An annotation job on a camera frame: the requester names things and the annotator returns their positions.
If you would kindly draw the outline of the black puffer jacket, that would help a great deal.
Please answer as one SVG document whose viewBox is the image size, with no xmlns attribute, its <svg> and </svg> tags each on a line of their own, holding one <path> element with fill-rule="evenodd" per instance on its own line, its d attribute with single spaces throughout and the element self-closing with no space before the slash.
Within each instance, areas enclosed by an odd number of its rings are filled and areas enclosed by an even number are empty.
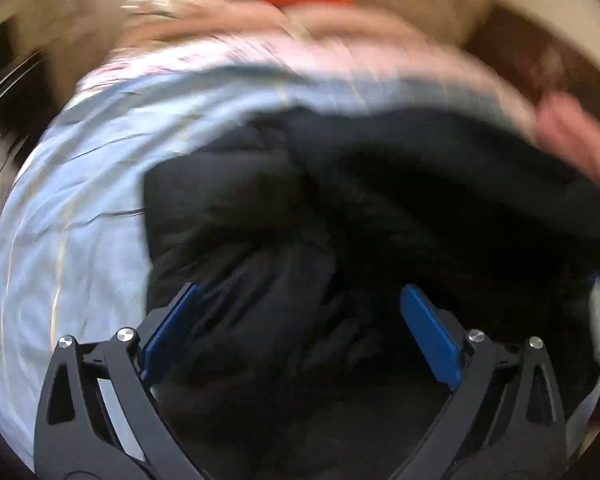
<svg viewBox="0 0 600 480">
<path fill-rule="evenodd" d="M 389 477 L 448 395 L 407 285 L 501 344 L 542 338 L 567 413 L 600 376 L 600 187 L 481 120 L 262 116 L 149 169 L 143 202 L 148 307 L 202 292 L 159 408 L 214 478 Z"/>
</svg>

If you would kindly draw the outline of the light blue plaid sheet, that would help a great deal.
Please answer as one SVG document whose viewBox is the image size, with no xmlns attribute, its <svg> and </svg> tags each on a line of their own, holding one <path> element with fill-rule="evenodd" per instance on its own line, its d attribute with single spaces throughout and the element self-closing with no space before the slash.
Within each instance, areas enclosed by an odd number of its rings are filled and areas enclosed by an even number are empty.
<svg viewBox="0 0 600 480">
<path fill-rule="evenodd" d="M 425 105 L 526 130 L 503 98 L 423 76 L 300 76 L 271 66 L 140 76 L 74 98 L 15 180 L 0 217 L 0 434 L 33 463 L 36 406 L 54 342 L 137 325 L 149 259 L 142 177 L 257 114 L 360 116 Z"/>
</svg>

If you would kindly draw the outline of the dark wooden side furniture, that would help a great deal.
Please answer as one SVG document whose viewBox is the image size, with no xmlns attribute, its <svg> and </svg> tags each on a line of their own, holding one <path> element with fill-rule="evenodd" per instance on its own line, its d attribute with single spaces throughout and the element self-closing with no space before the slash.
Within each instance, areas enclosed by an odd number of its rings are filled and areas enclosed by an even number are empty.
<svg viewBox="0 0 600 480">
<path fill-rule="evenodd" d="M 44 50 L 17 56 L 15 28 L 13 18 L 0 23 L 0 146 L 22 165 L 59 107 Z"/>
</svg>

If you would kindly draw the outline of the pink floral bed sheet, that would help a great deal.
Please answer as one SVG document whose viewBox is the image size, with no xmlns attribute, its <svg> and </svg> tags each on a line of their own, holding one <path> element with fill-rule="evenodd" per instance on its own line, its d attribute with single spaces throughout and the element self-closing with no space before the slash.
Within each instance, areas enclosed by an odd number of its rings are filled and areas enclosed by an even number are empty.
<svg viewBox="0 0 600 480">
<path fill-rule="evenodd" d="M 534 126 L 531 103 L 492 68 L 456 47 L 424 36 L 327 36 L 299 39 L 284 32 L 214 35 L 182 41 L 151 41 L 143 47 L 114 49 L 104 64 L 79 80 L 71 104 L 118 82 L 140 76 L 201 72 L 220 66 L 273 66 L 300 76 L 379 79 L 414 78 L 441 87 L 442 96 L 470 90 L 494 102 L 523 132 Z"/>
</svg>

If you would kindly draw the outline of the dark wooden headboard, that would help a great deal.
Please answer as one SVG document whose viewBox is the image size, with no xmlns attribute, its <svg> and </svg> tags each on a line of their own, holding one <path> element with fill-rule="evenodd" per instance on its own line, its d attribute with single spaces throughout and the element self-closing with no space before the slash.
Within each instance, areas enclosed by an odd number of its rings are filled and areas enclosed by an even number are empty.
<svg viewBox="0 0 600 480">
<path fill-rule="evenodd" d="M 600 70 L 538 22 L 494 4 L 464 48 L 532 103 L 553 91 L 567 92 L 600 121 Z"/>
</svg>

